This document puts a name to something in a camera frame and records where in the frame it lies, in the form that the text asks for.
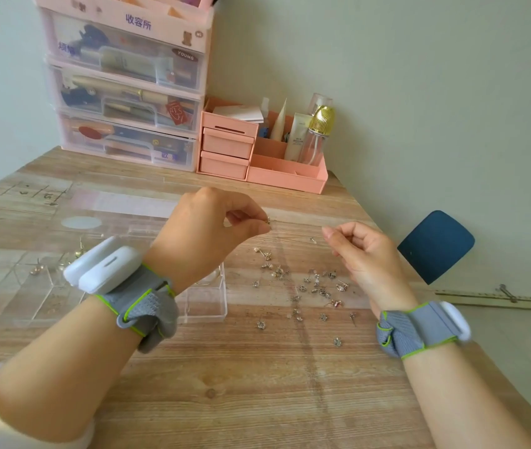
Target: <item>white wall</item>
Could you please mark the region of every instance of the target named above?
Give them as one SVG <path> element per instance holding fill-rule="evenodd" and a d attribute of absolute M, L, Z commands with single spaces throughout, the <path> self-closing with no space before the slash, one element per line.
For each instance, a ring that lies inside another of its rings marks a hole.
<path fill-rule="evenodd" d="M 474 234 L 434 286 L 531 295 L 531 0 L 221 0 L 210 91 L 335 98 L 326 161 L 402 240 L 430 211 Z"/>
<path fill-rule="evenodd" d="M 0 0 L 0 179 L 59 143 L 32 0 Z"/>

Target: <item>wood grain surface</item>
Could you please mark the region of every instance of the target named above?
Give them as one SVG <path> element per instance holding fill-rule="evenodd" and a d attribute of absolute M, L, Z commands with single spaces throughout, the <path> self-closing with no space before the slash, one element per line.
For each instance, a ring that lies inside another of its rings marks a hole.
<path fill-rule="evenodd" d="M 356 286 L 334 289 L 344 301 L 339 309 L 324 307 L 319 295 L 301 294 L 302 321 L 292 315 L 294 285 L 309 269 L 337 270 L 348 281 L 320 226 L 348 220 L 375 226 L 333 175 L 323 194 L 314 195 L 56 149 L 0 181 L 0 258 L 32 249 L 60 196 L 82 176 L 111 191 L 118 191 L 120 176 L 135 178 L 138 184 L 127 181 L 127 193 L 168 200 L 201 186 L 242 191 L 266 209 L 273 227 L 226 259 L 223 323 L 181 326 L 153 353 L 133 357 L 98 412 L 93 448 L 434 447 L 402 364 L 380 351 L 374 317 Z M 284 281 L 268 277 L 254 247 L 271 250 L 271 263 L 292 273 Z M 406 263 L 405 269 L 419 299 L 432 299 Z M 261 285 L 254 288 L 257 279 Z M 322 312 L 327 321 L 319 319 Z M 256 327 L 260 318 L 263 331 Z M 43 331 L 0 327 L 0 362 Z M 477 344 L 464 351 L 531 432 L 531 406 Z"/>

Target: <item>navy chair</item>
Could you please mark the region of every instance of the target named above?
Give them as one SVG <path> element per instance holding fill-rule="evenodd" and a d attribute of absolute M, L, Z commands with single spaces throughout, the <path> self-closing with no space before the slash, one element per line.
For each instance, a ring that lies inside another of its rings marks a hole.
<path fill-rule="evenodd" d="M 443 211 L 431 212 L 398 250 L 427 285 L 448 271 L 475 244 L 475 238 Z"/>

